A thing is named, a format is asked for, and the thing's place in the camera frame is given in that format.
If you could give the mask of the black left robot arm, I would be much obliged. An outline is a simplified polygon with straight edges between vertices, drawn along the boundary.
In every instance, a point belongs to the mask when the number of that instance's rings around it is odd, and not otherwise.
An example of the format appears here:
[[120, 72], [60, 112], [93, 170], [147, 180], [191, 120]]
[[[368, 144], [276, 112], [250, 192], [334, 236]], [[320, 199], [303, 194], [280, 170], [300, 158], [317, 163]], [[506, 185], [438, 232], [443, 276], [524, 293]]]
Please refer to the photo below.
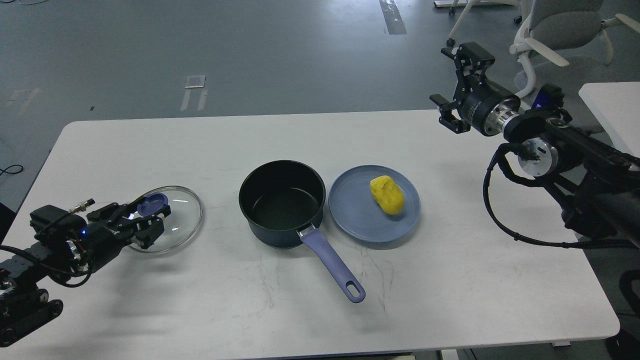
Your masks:
[[130, 245], [148, 249], [163, 234], [171, 214], [167, 200], [140, 196], [131, 203], [108, 203], [80, 216], [90, 198], [69, 210], [46, 205], [30, 213], [36, 243], [19, 249], [2, 245], [12, 256], [1, 262], [1, 346], [9, 347], [59, 317], [61, 300], [38, 286], [50, 278], [68, 289], [91, 275]]

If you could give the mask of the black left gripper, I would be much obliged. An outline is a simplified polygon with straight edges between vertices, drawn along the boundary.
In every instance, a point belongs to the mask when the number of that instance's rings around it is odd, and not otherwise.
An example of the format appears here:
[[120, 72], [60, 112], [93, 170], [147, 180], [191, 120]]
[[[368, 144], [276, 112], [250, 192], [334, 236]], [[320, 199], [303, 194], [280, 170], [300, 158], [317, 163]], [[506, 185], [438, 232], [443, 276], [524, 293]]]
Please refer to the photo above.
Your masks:
[[[149, 250], [165, 232], [164, 219], [171, 214], [169, 205], [108, 203], [86, 215], [87, 226], [80, 231], [80, 244], [91, 268], [103, 268], [129, 245], [135, 250]], [[113, 231], [106, 226], [132, 226]]]

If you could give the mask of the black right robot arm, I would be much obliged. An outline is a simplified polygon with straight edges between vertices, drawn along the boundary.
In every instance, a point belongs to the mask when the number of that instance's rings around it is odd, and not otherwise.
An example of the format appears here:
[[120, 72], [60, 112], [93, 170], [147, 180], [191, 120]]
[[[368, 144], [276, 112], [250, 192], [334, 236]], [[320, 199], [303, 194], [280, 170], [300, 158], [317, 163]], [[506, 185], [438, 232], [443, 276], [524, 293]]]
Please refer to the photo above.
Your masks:
[[[521, 98], [489, 80], [495, 57], [475, 42], [448, 41], [441, 53], [455, 66], [452, 100], [430, 100], [439, 123], [456, 134], [475, 130], [500, 135], [482, 182], [482, 198], [492, 221], [526, 244], [563, 249], [639, 247], [639, 158], [615, 149], [572, 125], [560, 87], [544, 85], [530, 109]], [[512, 183], [544, 189], [561, 209], [564, 227], [584, 237], [573, 243], [550, 242], [520, 234], [496, 217], [489, 187], [494, 169]]]

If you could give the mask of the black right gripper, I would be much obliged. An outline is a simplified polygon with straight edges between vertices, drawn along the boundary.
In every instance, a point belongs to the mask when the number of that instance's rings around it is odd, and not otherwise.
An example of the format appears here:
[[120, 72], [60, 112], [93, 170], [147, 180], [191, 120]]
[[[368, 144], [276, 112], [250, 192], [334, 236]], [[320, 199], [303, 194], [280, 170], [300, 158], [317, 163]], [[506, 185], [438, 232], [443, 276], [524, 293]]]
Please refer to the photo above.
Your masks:
[[[439, 123], [455, 134], [470, 132], [471, 127], [487, 137], [503, 133], [519, 111], [521, 98], [487, 80], [486, 72], [496, 57], [476, 42], [442, 47], [441, 54], [454, 62], [455, 92], [463, 95], [462, 101], [448, 101], [441, 94], [429, 96], [438, 107]], [[453, 110], [458, 110], [462, 119], [454, 116]]]

